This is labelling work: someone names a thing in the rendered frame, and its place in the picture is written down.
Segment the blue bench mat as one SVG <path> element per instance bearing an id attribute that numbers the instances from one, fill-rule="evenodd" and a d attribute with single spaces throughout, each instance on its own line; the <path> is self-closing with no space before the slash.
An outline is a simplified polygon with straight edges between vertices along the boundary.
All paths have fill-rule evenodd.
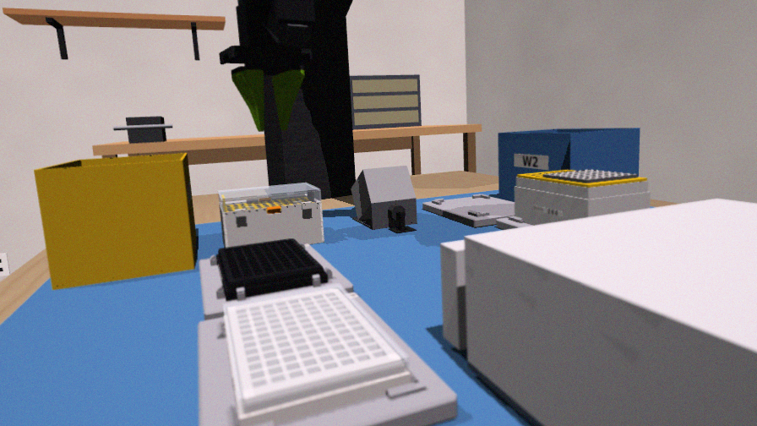
<path id="1" fill-rule="evenodd" d="M 498 199 L 417 199 L 413 232 L 322 210 L 324 243 L 309 245 L 457 395 L 457 418 L 431 426 L 534 426 L 443 338 L 440 244 L 503 230 L 422 203 L 473 194 Z M 0 324 L 0 426 L 199 426 L 199 260 L 224 243 L 220 221 L 195 229 L 193 270 L 57 290 L 50 277 Z"/>

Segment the blue bin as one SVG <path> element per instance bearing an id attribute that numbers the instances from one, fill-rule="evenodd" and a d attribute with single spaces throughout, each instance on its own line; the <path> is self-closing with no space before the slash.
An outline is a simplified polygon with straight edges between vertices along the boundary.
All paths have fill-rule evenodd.
<path id="1" fill-rule="evenodd" d="M 591 169 L 639 177 L 639 159 L 640 128 L 498 133 L 499 198 L 514 202 L 515 177 L 519 174 Z"/>

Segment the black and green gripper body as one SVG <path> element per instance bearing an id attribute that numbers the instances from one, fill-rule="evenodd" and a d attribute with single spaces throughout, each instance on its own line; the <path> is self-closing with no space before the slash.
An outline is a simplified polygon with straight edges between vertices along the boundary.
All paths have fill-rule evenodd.
<path id="1" fill-rule="evenodd" d="M 313 61 L 312 49 L 302 48 L 230 46 L 219 55 L 220 64 L 244 64 L 231 70 L 231 74 L 245 69 L 263 69 L 264 75 L 277 75 L 288 70 L 304 70 L 300 60 Z"/>

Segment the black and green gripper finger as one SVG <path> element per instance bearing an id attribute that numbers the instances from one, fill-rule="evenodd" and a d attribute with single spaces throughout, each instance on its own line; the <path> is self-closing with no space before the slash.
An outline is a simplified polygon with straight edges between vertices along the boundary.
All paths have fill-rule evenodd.
<path id="1" fill-rule="evenodd" d="M 247 70 L 232 74 L 231 79 L 234 85 L 237 87 L 243 100 L 246 102 L 251 112 L 251 115 L 253 117 L 257 130 L 259 132 L 263 132 L 264 131 L 264 71 L 260 69 L 247 69 Z"/>
<path id="2" fill-rule="evenodd" d="M 304 70 L 288 70 L 272 76 L 280 129 L 287 130 L 291 109 L 305 77 Z"/>

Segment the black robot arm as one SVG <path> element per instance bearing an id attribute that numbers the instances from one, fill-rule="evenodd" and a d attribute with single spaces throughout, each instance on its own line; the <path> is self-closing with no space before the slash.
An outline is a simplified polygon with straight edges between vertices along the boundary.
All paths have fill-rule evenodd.
<path id="1" fill-rule="evenodd" d="M 237 0 L 237 3 L 240 3 L 236 6 L 240 46 L 308 46 L 316 22 L 314 0 Z"/>

